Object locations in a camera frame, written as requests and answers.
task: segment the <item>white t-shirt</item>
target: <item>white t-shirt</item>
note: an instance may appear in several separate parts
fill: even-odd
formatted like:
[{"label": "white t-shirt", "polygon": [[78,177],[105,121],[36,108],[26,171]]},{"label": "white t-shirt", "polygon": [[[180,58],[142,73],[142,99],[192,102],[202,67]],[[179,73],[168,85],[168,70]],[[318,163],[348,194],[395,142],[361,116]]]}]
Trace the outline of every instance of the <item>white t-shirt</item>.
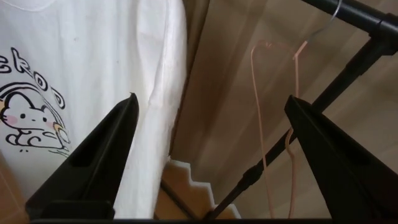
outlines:
[{"label": "white t-shirt", "polygon": [[[156,162],[154,154],[167,155],[185,78],[185,38],[180,1],[0,0],[0,150],[26,199],[130,92],[140,107],[136,136],[147,133],[134,137],[147,150],[134,156],[147,153]],[[161,136],[151,136],[151,127]],[[159,169],[137,170],[129,172],[160,181]],[[123,178],[130,178],[126,171]],[[153,201],[134,217],[148,217]]]}]

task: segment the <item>cartoon face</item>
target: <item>cartoon face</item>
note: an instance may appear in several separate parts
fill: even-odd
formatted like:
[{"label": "cartoon face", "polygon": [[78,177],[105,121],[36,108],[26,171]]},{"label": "cartoon face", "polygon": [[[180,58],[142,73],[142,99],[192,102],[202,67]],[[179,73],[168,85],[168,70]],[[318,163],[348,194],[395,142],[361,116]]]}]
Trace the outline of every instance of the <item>cartoon face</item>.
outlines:
[{"label": "cartoon face", "polygon": [[28,97],[19,92],[6,97],[0,119],[14,129],[43,131],[53,129],[55,122],[53,114],[45,105],[36,108]]}]

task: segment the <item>beige wall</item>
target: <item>beige wall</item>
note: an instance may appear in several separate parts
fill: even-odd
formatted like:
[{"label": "beige wall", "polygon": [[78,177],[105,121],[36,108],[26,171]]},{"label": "beige wall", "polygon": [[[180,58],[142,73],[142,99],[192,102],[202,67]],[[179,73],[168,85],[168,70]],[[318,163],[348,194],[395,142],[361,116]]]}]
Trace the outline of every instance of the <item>beige wall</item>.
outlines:
[{"label": "beige wall", "polygon": [[[261,158],[250,77],[250,51],[261,39],[297,49],[324,25],[328,14],[299,0],[185,0],[192,71],[183,99],[172,158],[192,165],[194,180],[211,182],[216,202]],[[396,0],[361,0],[398,14]],[[368,40],[361,30],[336,19],[302,52],[302,98],[312,102]],[[288,129],[283,111],[294,92],[294,67],[286,50],[259,49],[255,54],[264,139],[269,149]],[[398,56],[384,57],[357,79],[325,114],[383,162],[398,171]],[[328,217],[325,201],[297,144],[297,203],[294,217]],[[290,161],[282,153],[268,168],[274,207],[286,217],[290,198]],[[245,218],[268,217],[264,180],[235,204]]]}]

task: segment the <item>cartoon character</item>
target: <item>cartoon character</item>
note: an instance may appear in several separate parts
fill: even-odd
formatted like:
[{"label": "cartoon character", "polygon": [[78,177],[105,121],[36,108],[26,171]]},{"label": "cartoon character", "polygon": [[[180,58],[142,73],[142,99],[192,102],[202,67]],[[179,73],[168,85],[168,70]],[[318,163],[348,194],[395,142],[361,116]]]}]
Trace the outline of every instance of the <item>cartoon character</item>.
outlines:
[{"label": "cartoon character", "polygon": [[[24,85],[33,87],[30,90],[38,93],[30,83]],[[26,88],[15,88],[15,85],[13,87],[13,91],[9,91],[2,101],[0,95],[0,120],[18,131],[18,134],[8,134],[6,141],[14,146],[49,149],[49,152],[67,157],[68,149],[64,143],[69,140],[60,124],[62,120],[59,122],[57,119],[59,115],[54,114],[55,110],[44,99],[40,106],[34,105],[21,91],[26,91]]]}]

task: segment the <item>black pole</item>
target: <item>black pole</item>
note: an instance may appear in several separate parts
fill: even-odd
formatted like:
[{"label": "black pole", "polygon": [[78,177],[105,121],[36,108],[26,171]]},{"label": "black pole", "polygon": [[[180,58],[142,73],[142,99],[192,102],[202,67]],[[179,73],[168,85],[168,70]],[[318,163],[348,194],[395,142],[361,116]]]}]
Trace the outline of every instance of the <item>black pole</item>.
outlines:
[{"label": "black pole", "polygon": [[[315,7],[333,14],[337,0],[303,0]],[[398,17],[392,14],[383,14],[362,3],[344,0],[339,10],[338,18],[369,32],[371,39],[347,63],[343,71],[332,81],[325,91],[313,102],[312,106],[324,111],[338,96],[340,96],[360,75],[366,72],[383,55],[393,55],[398,49]],[[285,149],[287,132],[266,154],[267,166]],[[216,218],[230,203],[243,191],[260,179],[264,166],[262,159],[248,169],[238,182],[237,186],[203,219]]]}]

